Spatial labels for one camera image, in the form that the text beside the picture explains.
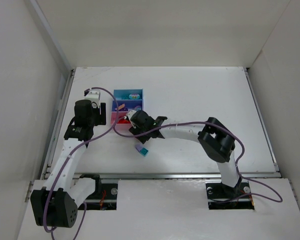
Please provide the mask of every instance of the black mount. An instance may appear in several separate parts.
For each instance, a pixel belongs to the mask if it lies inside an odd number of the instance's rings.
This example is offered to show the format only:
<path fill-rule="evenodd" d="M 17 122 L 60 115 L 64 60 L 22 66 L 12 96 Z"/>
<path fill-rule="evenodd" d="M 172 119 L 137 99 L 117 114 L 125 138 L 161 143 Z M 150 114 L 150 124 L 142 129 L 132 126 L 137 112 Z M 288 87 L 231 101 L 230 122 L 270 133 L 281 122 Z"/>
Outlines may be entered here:
<path fill-rule="evenodd" d="M 102 102 L 100 108 L 93 108 L 90 100 L 76 101 L 74 117 L 69 123 L 64 139 L 90 140 L 94 135 L 94 126 L 98 125 L 106 125 L 106 104 Z"/>
<path fill-rule="evenodd" d="M 44 188 L 33 190 L 30 201 L 34 214 L 35 223 L 38 226 L 44 225 L 44 208 L 49 191 Z M 77 219 L 78 207 L 75 201 L 64 192 L 62 188 L 53 191 L 48 205 L 46 224 L 50 227 L 71 228 Z"/>
<path fill-rule="evenodd" d="M 137 111 L 130 119 L 131 122 L 136 126 L 130 127 L 129 132 L 133 135 L 143 134 L 147 131 L 150 131 L 154 128 L 160 127 L 164 120 L 168 119 L 166 116 L 158 116 L 156 120 L 154 120 L 151 116 L 149 116 L 145 111 L 139 110 Z M 156 139 L 161 138 L 164 139 L 161 132 L 159 130 L 148 133 L 144 136 L 136 137 L 142 144 L 148 141 L 150 138 Z"/>
<path fill-rule="evenodd" d="M 64 139 L 72 138 L 79 141 L 88 141 L 94 135 L 94 126 L 98 125 L 106 125 L 106 104 L 102 102 L 100 108 L 93 108 L 90 100 L 76 101 L 74 118 L 70 121 Z M 49 191 L 42 188 L 41 190 L 34 190 L 30 197 L 35 223 L 38 226 L 44 224 L 44 208 L 48 194 Z M 48 205 L 47 226 L 71 228 L 76 222 L 77 212 L 78 206 L 75 201 L 67 192 L 59 188 L 53 191 Z"/>
<path fill-rule="evenodd" d="M 215 117 L 209 117 L 207 122 L 228 130 Z M 236 147 L 235 139 L 233 137 L 214 126 L 209 125 L 205 125 L 198 135 L 198 140 L 209 158 L 217 163 L 229 162 L 230 155 Z"/>

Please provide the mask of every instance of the white wall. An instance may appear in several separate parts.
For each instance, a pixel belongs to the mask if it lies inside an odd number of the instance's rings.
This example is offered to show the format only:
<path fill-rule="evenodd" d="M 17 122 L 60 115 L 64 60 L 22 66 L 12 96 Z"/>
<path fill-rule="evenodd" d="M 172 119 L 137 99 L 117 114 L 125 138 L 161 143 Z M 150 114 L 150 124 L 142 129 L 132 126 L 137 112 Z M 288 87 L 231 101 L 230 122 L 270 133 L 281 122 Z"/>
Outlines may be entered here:
<path fill-rule="evenodd" d="M 300 207 L 300 0 L 291 0 L 249 71 L 282 175 Z"/>
<path fill-rule="evenodd" d="M 60 78 L 23 0 L 0 0 L 0 240 L 17 236 Z"/>
<path fill-rule="evenodd" d="M 72 67 L 250 67 L 290 0 L 38 0 Z"/>

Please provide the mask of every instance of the cable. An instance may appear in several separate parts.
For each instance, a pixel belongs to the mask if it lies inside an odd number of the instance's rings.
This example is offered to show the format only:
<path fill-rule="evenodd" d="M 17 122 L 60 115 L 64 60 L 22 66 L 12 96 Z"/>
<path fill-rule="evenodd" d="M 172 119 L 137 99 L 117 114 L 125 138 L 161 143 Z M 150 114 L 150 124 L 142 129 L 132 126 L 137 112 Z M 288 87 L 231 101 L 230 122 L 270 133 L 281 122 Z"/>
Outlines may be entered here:
<path fill-rule="evenodd" d="M 65 161 L 64 161 L 64 163 L 63 163 L 63 165 L 62 165 L 62 167 L 60 168 L 60 171 L 58 172 L 57 176 L 55 177 L 55 180 L 54 180 L 54 182 L 53 182 L 53 184 L 52 184 L 52 186 L 51 186 L 51 189 L 50 189 L 50 191 L 49 191 L 49 193 L 48 193 L 48 196 L 47 196 L 47 199 L 46 199 L 46 202 L 45 202 L 45 205 L 44 205 L 44 210 L 43 210 L 43 228 L 44 228 L 44 230 L 45 230 L 47 233 L 52 233 L 52 232 L 57 228 L 57 227 L 52 227 L 51 229 L 48 229 L 48 226 L 47 226 L 48 206 L 49 206 L 49 202 L 50 202 L 51 197 L 52 197 L 52 193 L 54 192 L 54 189 L 55 189 L 55 187 L 56 187 L 56 184 L 57 184 L 57 182 L 58 182 L 58 180 L 59 180 L 59 178 L 60 178 L 60 176 L 61 176 L 61 173 L 63 172 L 63 170 L 65 169 L 67 163 L 69 162 L 70 157 L 72 156 L 72 154 L 74 154 L 74 152 L 75 152 L 77 149 L 79 149 L 79 148 L 82 147 L 83 145 L 86 145 L 86 144 L 88 144 L 88 143 L 90 143 L 90 142 L 92 142 L 92 141 L 95 141 L 95 140 L 97 140 L 97 139 L 100 139 L 100 138 L 102 138 L 104 135 L 106 135 L 107 133 L 109 133 L 109 132 L 115 127 L 115 125 L 117 124 L 117 122 L 119 121 L 119 105 L 118 105 L 118 102 L 117 102 L 117 99 L 115 98 L 115 96 L 114 96 L 111 92 L 109 92 L 107 89 L 105 89 L 105 88 L 103 88 L 103 87 L 92 87 L 91 89 L 99 89 L 99 90 L 103 90 L 103 91 L 105 91 L 106 93 L 108 93 L 108 94 L 113 98 L 113 100 L 114 100 L 114 102 L 115 102 L 115 104 L 116 104 L 116 109 L 117 109 L 115 121 L 114 121 L 113 125 L 112 125 L 107 131 L 105 131 L 104 133 L 102 133 L 102 134 L 100 134 L 99 136 L 96 136 L 96 137 L 94 137 L 94 138 L 91 138 L 91 139 L 88 140 L 88 141 L 82 142 L 82 143 L 80 143 L 78 146 L 76 146 L 76 147 L 69 153 L 69 156 L 65 159 Z M 86 210 L 87 210 L 87 208 L 84 207 L 84 213 L 83 213 L 81 222 L 84 221 L 84 217 L 85 217 L 85 215 L 86 215 Z M 79 233 L 80 227 L 81 227 L 81 226 L 79 226 L 78 231 L 76 232 L 74 239 L 76 239 L 76 237 L 77 237 L 77 235 L 78 235 L 78 233 Z"/>
<path fill-rule="evenodd" d="M 235 136 L 232 132 L 230 132 L 229 130 L 227 130 L 227 129 L 219 126 L 219 125 L 216 125 L 216 124 L 213 124 L 213 123 L 207 122 L 207 121 L 189 121 L 189 122 L 182 122 L 182 123 L 171 123 L 171 124 L 167 124 L 167 125 L 162 125 L 162 126 L 155 127 L 155 128 L 153 128 L 153 129 L 151 129 L 149 131 L 146 131 L 144 133 L 140 133 L 140 134 L 137 134 L 137 135 L 124 135 L 124 134 L 121 134 L 120 132 L 118 132 L 116 130 L 116 126 L 114 126 L 113 130 L 115 131 L 116 134 L 118 134 L 121 137 L 124 137 L 124 138 L 137 138 L 137 137 L 141 137 L 141 136 L 147 135 L 149 133 L 152 133 L 152 132 L 154 132 L 156 130 L 163 129 L 163 128 L 176 127 L 177 125 L 178 126 L 186 126 L 186 125 L 194 125 L 194 124 L 203 124 L 203 125 L 208 125 L 208 126 L 211 126 L 211 127 L 215 127 L 217 129 L 223 131 L 224 133 L 230 135 L 232 138 L 234 138 L 240 144 L 241 149 L 242 149 L 241 154 L 235 160 L 235 166 L 236 166 L 235 169 L 236 169 L 238 175 L 242 179 L 245 179 L 245 180 L 248 180 L 248 181 L 251 181 L 251 182 L 255 182 L 255 183 L 261 184 L 261 185 L 269 188 L 270 190 L 272 190 L 279 197 L 279 200 L 277 200 L 277 199 L 274 199 L 274 198 L 271 198 L 271 197 L 268 197 L 268 196 L 265 196 L 265 195 L 262 195 L 262 194 L 259 194 L 259 193 L 253 193 L 253 192 L 251 192 L 251 193 L 242 194 L 240 196 L 237 196 L 235 198 L 232 198 L 232 199 L 229 199 L 229 200 L 226 200 L 226 201 L 220 201 L 220 203 L 224 203 L 225 204 L 225 203 L 229 203 L 229 202 L 238 200 L 238 199 L 243 198 L 245 196 L 252 196 L 252 195 L 259 196 L 259 197 L 271 200 L 271 201 L 276 202 L 276 203 L 282 203 L 283 202 L 283 198 L 281 197 L 281 195 L 275 189 L 273 189 L 271 186 L 269 186 L 269 185 L 267 185 L 267 184 L 265 184 L 265 183 L 263 183 L 261 181 L 258 181 L 258 180 L 255 180 L 255 179 L 251 179 L 249 177 L 242 176 L 242 174 L 240 173 L 239 168 L 238 168 L 238 162 L 242 158 L 242 156 L 245 154 L 245 146 L 244 146 L 244 144 L 242 143 L 242 141 L 237 136 Z"/>

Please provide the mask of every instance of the black bracket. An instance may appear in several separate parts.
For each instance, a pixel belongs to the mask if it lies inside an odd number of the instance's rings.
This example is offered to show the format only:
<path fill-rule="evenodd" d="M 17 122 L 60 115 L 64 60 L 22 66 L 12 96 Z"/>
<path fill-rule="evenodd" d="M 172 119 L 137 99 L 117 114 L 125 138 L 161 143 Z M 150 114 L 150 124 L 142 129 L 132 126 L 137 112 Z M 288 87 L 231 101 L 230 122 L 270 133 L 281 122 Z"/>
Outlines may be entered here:
<path fill-rule="evenodd" d="M 68 125 L 64 139 L 88 141 L 94 135 L 94 126 L 106 125 L 106 123 L 106 104 L 104 102 L 100 104 L 100 108 L 93 108 L 90 100 L 76 101 L 74 117 Z"/>
<path fill-rule="evenodd" d="M 248 182 L 239 180 L 235 187 L 229 187 L 221 182 L 206 183 L 206 195 L 208 198 L 208 207 L 210 210 L 225 210 L 225 209 L 255 209 L 252 197 L 244 196 L 240 200 L 225 202 L 234 199 L 245 193 L 250 192 Z"/>
<path fill-rule="evenodd" d="M 104 204 L 106 210 L 116 210 L 117 209 L 117 196 L 118 196 L 118 184 L 117 183 L 102 183 L 100 175 L 87 173 L 82 174 L 80 178 L 91 178 L 95 180 L 95 191 L 90 194 L 86 200 L 87 202 L 87 210 L 101 210 L 99 201 L 104 196 Z M 81 205 L 79 210 L 83 210 L 84 206 Z"/>
<path fill-rule="evenodd" d="M 44 208 L 49 191 L 44 188 L 33 190 L 30 201 L 34 214 L 35 223 L 38 226 L 44 225 Z M 48 205 L 46 224 L 49 227 L 71 228 L 77 219 L 78 207 L 75 201 L 64 192 L 62 188 L 53 191 Z"/>
<path fill-rule="evenodd" d="M 130 119 L 131 122 L 136 126 L 130 127 L 129 132 L 133 135 L 143 134 L 147 131 L 150 131 L 154 128 L 160 127 L 164 120 L 168 119 L 166 116 L 158 116 L 156 120 L 154 120 L 151 116 L 149 116 L 145 111 L 139 110 L 137 111 Z M 144 144 L 150 138 L 161 138 L 164 139 L 159 130 L 148 133 L 147 135 L 139 136 L 137 139 Z"/>
<path fill-rule="evenodd" d="M 215 117 L 209 117 L 207 122 L 228 130 Z M 210 159 L 217 163 L 229 162 L 230 155 L 236 147 L 235 139 L 233 137 L 214 126 L 209 125 L 205 125 L 198 135 L 198 140 Z"/>

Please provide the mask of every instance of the small cube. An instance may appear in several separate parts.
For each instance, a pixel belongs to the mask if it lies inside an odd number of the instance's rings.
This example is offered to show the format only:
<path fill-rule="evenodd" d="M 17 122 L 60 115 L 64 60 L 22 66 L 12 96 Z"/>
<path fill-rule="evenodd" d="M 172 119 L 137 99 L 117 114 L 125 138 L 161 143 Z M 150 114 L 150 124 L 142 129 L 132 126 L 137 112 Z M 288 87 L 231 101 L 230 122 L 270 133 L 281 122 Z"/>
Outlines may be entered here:
<path fill-rule="evenodd" d="M 148 154 L 148 150 L 141 144 L 137 144 L 135 145 L 135 149 L 142 155 L 142 156 L 146 156 Z"/>

